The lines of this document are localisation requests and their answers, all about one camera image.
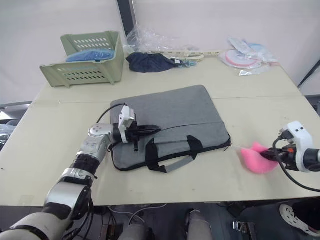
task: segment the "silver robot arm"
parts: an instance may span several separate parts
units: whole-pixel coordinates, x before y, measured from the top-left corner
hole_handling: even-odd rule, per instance
[[[112,124],[98,123],[88,131],[72,165],[49,191],[42,212],[26,216],[0,234],[0,240],[60,240],[74,220],[88,212],[91,186],[110,144]]]

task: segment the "floor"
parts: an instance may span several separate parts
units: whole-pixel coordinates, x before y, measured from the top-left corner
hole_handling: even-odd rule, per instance
[[[113,206],[118,212],[136,212],[141,207],[135,205]],[[258,240],[312,240],[299,230],[285,223],[279,214],[279,203],[247,208],[238,218],[228,213],[225,207],[214,203],[174,203],[159,209],[143,211],[141,216],[147,225],[153,229],[157,240],[182,240],[183,222],[188,209],[198,209],[211,224],[215,240],[245,240],[240,232],[232,229],[232,222],[253,222],[256,226]],[[0,207],[0,228],[8,229],[13,223],[28,214],[39,212],[40,207]],[[130,216],[127,214],[114,214],[117,223],[128,225]],[[104,224],[109,221],[109,213],[103,216]],[[102,226],[101,215],[94,216],[93,224],[88,235],[88,240],[99,240]]]

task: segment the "pink cloth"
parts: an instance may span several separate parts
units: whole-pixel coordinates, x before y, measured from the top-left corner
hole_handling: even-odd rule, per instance
[[[246,167],[256,174],[266,174],[278,166],[278,162],[270,161],[260,155],[261,152],[268,150],[268,147],[254,142],[250,149],[241,148]]]

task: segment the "shoe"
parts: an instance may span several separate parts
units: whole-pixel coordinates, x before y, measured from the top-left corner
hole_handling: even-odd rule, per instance
[[[305,232],[310,236],[320,237],[320,234],[311,231],[307,224],[305,224],[303,221],[301,221],[299,218],[296,217],[294,210],[291,206],[286,204],[281,204],[279,211],[280,211],[281,217],[287,224],[302,230],[303,232]]]

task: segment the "gray laptop bag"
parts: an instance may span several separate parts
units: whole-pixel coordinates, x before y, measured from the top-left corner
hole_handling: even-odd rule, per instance
[[[196,85],[172,91],[123,98],[111,106],[127,103],[134,109],[138,125],[157,125],[161,131],[134,144],[111,146],[114,166],[129,171],[147,166],[152,171],[168,173],[194,159],[197,154],[225,148],[231,138],[206,88]],[[118,123],[121,107],[111,110],[111,123]],[[186,156],[169,166],[159,162]]]

